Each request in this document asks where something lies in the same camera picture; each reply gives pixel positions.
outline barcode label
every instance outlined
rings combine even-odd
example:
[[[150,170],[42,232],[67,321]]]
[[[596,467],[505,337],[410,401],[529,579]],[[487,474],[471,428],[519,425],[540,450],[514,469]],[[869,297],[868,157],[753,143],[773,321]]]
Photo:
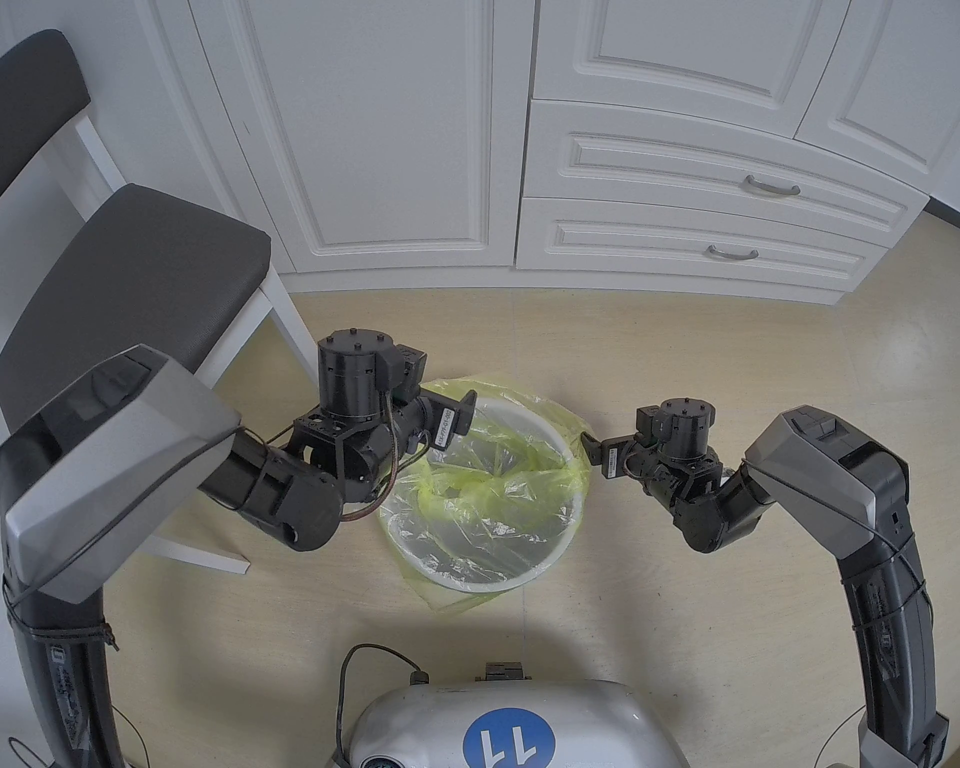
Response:
[[[437,427],[437,448],[446,448],[446,444],[449,443],[455,416],[456,414],[449,408],[444,408],[444,414],[440,417],[440,426]]]

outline cabinet panel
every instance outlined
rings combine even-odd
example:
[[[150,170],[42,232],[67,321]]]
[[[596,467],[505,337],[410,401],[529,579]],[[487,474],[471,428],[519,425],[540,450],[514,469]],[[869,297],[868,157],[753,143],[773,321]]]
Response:
[[[860,163],[770,133],[650,109],[538,100],[524,190],[724,211],[887,247],[927,201]]]
[[[533,0],[193,5],[298,270],[513,263]]]
[[[547,0],[535,95],[792,136],[846,10],[847,0]]]
[[[797,137],[929,193],[960,147],[960,4],[852,0]]]
[[[516,265],[851,291],[885,253],[860,240],[747,216],[667,205],[524,198]]]

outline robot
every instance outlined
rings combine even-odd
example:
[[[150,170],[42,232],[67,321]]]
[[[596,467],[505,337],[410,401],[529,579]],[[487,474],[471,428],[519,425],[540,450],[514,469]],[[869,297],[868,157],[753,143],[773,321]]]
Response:
[[[194,489],[298,551],[371,514],[397,474],[467,434],[475,393],[457,402],[420,386],[426,355],[351,328],[319,342],[321,401],[283,447],[241,426],[166,355],[144,346],[81,376],[0,445],[4,601],[56,765],[120,768],[105,647],[103,584]],[[590,461],[629,477],[672,515],[696,551],[756,528],[775,502],[836,559],[863,672],[860,768],[932,768],[948,720],[936,711],[932,609],[907,510],[907,464],[810,406],[777,416],[725,469],[708,445],[713,407],[677,398],[636,412],[634,435],[584,434]],[[410,459],[400,461],[405,454]],[[345,512],[346,503],[364,503]],[[627,687],[486,678],[386,694],[342,734],[341,768],[684,768],[679,746]]]

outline chair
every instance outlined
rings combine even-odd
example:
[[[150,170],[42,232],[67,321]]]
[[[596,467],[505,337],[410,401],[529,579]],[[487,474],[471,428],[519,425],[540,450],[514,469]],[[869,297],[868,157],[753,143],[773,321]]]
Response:
[[[112,192],[84,216],[0,350],[6,427],[18,428],[77,376],[137,343],[212,386],[268,315],[316,383],[316,343],[271,266],[270,237],[125,183],[85,113],[89,104],[80,66],[57,30],[0,58],[0,195],[60,130],[76,132]]]

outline robotic arm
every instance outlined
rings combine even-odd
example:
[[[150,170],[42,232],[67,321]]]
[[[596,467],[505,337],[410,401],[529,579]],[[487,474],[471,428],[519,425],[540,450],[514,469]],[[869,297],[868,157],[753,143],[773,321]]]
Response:
[[[944,754],[936,711],[933,613],[907,511],[907,464],[833,414],[780,414],[736,472],[708,445],[713,406],[689,397],[636,411],[636,433],[584,434],[608,479],[637,480],[686,542],[713,552],[751,533],[775,502],[837,560],[863,671],[861,768],[931,768]]]
[[[124,765],[102,586],[194,489],[313,550],[358,517],[345,502],[376,508],[403,452],[468,432],[476,393],[422,390],[424,353],[352,328],[320,341],[319,356],[321,402],[283,448],[147,347],[98,365],[0,445],[4,602],[56,765]]]

